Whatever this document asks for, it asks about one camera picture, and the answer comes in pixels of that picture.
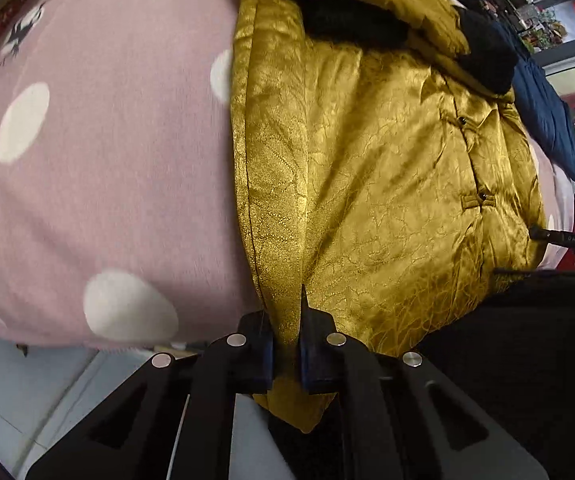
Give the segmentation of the navy blue folded garment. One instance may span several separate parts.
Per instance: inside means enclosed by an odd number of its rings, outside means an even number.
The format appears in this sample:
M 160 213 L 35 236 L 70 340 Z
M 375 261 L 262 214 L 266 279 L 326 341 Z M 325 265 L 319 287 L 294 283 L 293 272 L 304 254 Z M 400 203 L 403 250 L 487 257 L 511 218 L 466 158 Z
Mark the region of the navy blue folded garment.
M 575 126 L 568 104 L 519 36 L 502 22 L 493 21 L 493 27 L 517 56 L 512 86 L 519 117 L 542 151 L 575 181 Z

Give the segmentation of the pink polka dot bedsheet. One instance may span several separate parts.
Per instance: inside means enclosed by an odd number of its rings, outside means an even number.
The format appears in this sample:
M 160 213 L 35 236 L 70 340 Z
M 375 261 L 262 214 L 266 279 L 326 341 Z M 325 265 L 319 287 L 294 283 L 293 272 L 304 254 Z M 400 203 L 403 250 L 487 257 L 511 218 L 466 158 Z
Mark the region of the pink polka dot bedsheet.
M 0 338 L 193 342 L 264 310 L 234 185 L 238 10 L 240 0 L 22 7 L 0 39 Z M 527 134 L 542 226 L 554 228 L 568 184 Z

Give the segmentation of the gold satin jacket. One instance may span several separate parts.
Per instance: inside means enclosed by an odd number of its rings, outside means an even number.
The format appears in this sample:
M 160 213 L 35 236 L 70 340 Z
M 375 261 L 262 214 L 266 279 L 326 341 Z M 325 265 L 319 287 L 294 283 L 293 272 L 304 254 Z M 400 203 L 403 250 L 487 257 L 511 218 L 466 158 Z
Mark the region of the gold satin jacket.
M 238 223 L 287 362 L 302 304 L 400 356 L 540 263 L 515 63 L 451 0 L 240 0 Z

